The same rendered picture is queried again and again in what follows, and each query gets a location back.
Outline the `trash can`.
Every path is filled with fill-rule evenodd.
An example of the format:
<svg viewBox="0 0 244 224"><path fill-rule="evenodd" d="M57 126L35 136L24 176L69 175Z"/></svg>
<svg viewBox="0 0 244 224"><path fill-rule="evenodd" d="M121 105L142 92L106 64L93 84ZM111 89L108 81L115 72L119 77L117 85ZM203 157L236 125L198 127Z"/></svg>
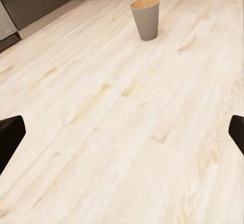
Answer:
<svg viewBox="0 0 244 224"><path fill-rule="evenodd" d="M138 0L131 4L141 40L149 41L157 37L160 0Z"/></svg>

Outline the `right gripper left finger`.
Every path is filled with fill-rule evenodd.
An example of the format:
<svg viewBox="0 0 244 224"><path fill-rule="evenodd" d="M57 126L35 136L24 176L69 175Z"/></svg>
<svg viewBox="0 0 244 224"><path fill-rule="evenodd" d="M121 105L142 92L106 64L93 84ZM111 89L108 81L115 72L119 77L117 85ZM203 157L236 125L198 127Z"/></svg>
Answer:
<svg viewBox="0 0 244 224"><path fill-rule="evenodd" d="M0 175L25 135L26 129L21 115L0 121Z"/></svg>

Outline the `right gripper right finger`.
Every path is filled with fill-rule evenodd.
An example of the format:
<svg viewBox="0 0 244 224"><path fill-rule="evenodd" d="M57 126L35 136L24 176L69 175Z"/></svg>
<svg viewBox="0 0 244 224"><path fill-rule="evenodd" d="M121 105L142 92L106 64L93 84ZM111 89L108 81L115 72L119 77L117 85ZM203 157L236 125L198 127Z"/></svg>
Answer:
<svg viewBox="0 0 244 224"><path fill-rule="evenodd" d="M244 117L233 115L228 133L244 155Z"/></svg>

